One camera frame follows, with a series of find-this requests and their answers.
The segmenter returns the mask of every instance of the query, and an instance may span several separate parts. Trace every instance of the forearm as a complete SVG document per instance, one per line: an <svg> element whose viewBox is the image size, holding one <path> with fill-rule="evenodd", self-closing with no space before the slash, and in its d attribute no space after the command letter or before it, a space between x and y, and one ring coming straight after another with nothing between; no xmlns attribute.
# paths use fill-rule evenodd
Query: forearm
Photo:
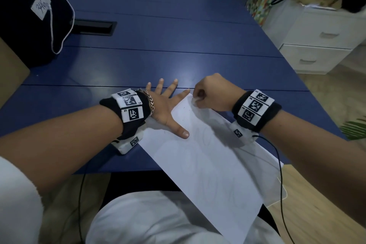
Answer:
<svg viewBox="0 0 366 244"><path fill-rule="evenodd" d="M366 153L317 126L280 111L261 131L322 194L366 224Z"/></svg>
<svg viewBox="0 0 366 244"><path fill-rule="evenodd" d="M122 131L119 117L97 105L3 136L0 156L18 167L42 194L78 170Z"/></svg>

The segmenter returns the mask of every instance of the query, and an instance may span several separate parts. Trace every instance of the left hand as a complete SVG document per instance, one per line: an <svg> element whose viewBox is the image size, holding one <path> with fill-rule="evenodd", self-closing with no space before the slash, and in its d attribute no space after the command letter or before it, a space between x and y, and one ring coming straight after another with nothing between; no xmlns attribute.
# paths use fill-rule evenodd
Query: left hand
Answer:
<svg viewBox="0 0 366 244"><path fill-rule="evenodd" d="M176 89L178 80L175 79L174 82L163 93L161 93L163 83L164 79L161 78L158 86L156 86L155 92L151 91L150 82L146 85L146 90L153 98L155 107L154 113L151 117L153 117L158 123L167 126L175 135L183 139L187 139L189 137L189 132L173 119L171 112L173 108L189 94L190 89L186 89L182 93L169 98L172 92Z"/></svg>

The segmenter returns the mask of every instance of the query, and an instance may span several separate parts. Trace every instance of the white drawer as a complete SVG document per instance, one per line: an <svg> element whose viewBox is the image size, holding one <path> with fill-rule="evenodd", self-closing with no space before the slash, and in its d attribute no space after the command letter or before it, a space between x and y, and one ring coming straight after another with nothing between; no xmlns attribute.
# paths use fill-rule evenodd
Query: white drawer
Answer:
<svg viewBox="0 0 366 244"><path fill-rule="evenodd" d="M366 19L304 12L295 21L285 44L354 49L366 38Z"/></svg>
<svg viewBox="0 0 366 244"><path fill-rule="evenodd" d="M280 52L297 73L326 74L352 50L284 44Z"/></svg>

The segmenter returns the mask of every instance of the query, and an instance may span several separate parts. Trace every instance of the cardboard box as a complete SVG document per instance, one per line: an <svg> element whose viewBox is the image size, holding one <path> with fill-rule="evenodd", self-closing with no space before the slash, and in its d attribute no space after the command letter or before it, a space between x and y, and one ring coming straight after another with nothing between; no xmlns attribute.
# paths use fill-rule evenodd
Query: cardboard box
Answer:
<svg viewBox="0 0 366 244"><path fill-rule="evenodd" d="M30 71L0 38L0 108L27 78Z"/></svg>

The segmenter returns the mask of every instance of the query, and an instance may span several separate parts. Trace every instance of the blue desk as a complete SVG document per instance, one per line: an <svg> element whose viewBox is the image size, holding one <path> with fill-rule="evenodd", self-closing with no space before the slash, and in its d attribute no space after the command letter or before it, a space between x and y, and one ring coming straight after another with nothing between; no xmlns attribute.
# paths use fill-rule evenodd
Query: blue desk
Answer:
<svg viewBox="0 0 366 244"><path fill-rule="evenodd" d="M219 72L243 89L265 91L284 110L343 137L240 0L69 1L77 18L117 21L113 36L71 35L56 60L32 69L0 110L0 136L161 77L167 83L179 79L176 94ZM223 116L232 120L231 113ZM258 142L274 153L266 142ZM289 163L282 154L281 160ZM156 169L139 145L124 156L109 145L91 160L87 172Z"/></svg>

